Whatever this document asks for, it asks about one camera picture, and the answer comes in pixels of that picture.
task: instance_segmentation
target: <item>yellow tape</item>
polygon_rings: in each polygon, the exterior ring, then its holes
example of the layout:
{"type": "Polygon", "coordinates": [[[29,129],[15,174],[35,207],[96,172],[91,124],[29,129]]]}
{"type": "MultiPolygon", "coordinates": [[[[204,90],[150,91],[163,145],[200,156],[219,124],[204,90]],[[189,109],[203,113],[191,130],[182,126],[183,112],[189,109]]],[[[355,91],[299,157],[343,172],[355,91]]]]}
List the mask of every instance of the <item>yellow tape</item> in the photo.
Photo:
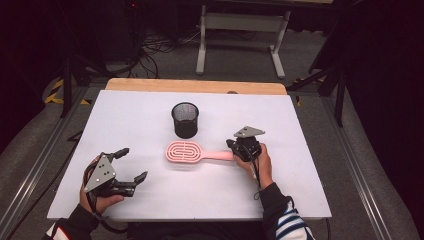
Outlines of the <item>yellow tape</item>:
{"type": "MultiPolygon", "coordinates": [[[[44,100],[44,103],[58,103],[58,104],[63,104],[63,103],[65,102],[63,99],[61,99],[61,98],[56,98],[56,94],[57,94],[57,92],[59,91],[59,88],[60,88],[62,85],[63,85],[63,79],[58,80],[58,81],[54,84],[54,86],[53,86],[52,90],[50,91],[49,96],[46,98],[46,100],[44,100]]],[[[80,104],[83,104],[83,105],[90,105],[90,104],[91,104],[91,102],[92,102],[91,100],[83,99],[83,100],[81,100],[81,103],[80,103],[80,104]]]]}

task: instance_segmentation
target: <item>white table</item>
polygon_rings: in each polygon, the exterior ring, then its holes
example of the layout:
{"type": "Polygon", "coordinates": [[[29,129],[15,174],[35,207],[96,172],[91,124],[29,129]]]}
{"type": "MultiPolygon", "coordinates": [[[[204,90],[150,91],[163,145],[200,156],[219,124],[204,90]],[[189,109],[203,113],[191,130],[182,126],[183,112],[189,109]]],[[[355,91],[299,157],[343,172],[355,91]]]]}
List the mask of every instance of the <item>white table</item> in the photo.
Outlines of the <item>white table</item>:
{"type": "Polygon", "coordinates": [[[100,92],[81,141],[62,179],[48,218],[67,218],[79,201],[82,174],[100,152],[130,148],[114,160],[119,181],[148,171],[134,197],[110,207],[116,221],[257,220],[262,206],[254,200],[255,180],[233,161],[197,164],[167,161],[165,149],[180,140],[174,133],[172,107],[183,101],[200,111],[199,131],[190,139],[208,151],[226,151],[225,140],[248,125],[265,130],[257,139],[268,146],[273,178],[294,198],[304,218],[331,212],[292,101],[284,95],[182,92],[100,92]]]}

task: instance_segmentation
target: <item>person's left hand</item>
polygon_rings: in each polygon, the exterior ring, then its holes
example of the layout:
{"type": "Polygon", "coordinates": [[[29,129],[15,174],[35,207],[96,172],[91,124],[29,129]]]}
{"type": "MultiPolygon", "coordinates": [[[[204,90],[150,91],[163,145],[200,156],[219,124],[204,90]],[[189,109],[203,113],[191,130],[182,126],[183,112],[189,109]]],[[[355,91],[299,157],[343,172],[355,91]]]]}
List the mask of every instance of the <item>person's left hand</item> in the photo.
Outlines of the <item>person's left hand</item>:
{"type": "MultiPolygon", "coordinates": [[[[97,156],[91,163],[98,161],[99,156],[97,156]]],[[[107,198],[98,197],[96,203],[96,210],[98,213],[103,214],[106,209],[118,202],[122,202],[124,200],[124,196],[114,195],[107,198]]],[[[85,210],[92,212],[90,204],[88,203],[87,195],[84,192],[84,181],[81,185],[80,189],[80,205],[85,208],[85,210]]]]}

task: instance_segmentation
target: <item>metal stand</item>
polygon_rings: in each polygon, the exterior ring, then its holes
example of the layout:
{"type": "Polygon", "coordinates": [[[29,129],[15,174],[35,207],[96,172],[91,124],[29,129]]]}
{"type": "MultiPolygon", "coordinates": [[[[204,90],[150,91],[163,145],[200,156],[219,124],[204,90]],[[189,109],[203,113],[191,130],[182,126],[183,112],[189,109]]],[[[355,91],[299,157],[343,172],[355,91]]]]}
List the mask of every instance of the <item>metal stand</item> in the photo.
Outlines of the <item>metal stand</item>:
{"type": "Polygon", "coordinates": [[[284,16],[207,13],[206,6],[203,5],[202,15],[200,17],[200,46],[199,55],[197,57],[196,74],[201,75],[205,71],[206,29],[226,29],[276,32],[276,42],[274,45],[271,45],[269,49],[278,78],[284,78],[285,74],[278,52],[284,33],[286,32],[289,18],[290,11],[286,11],[284,16]]]}
{"type": "Polygon", "coordinates": [[[346,86],[346,80],[343,74],[343,67],[334,66],[328,69],[319,71],[302,81],[295,83],[291,86],[286,87],[287,91],[296,91],[297,89],[306,86],[312,82],[318,81],[320,78],[326,77],[323,84],[319,87],[318,93],[320,96],[328,97],[331,95],[331,92],[334,90],[336,85],[337,87],[337,97],[336,97],[336,106],[334,109],[334,117],[336,118],[337,124],[339,127],[343,127],[342,124],[342,111],[343,111],[343,100],[344,92],[346,86]]]}

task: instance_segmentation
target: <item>striped sleeve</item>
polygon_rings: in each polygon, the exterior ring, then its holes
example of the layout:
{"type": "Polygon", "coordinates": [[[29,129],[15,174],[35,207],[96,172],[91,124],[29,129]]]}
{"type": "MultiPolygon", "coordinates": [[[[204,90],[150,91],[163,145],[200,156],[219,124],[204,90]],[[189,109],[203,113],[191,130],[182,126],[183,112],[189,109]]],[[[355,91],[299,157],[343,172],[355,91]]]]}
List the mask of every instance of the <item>striped sleeve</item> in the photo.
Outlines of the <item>striped sleeve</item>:
{"type": "Polygon", "coordinates": [[[284,196],[275,183],[262,190],[260,196],[267,239],[314,239],[309,227],[294,208],[293,199],[284,196]]]}

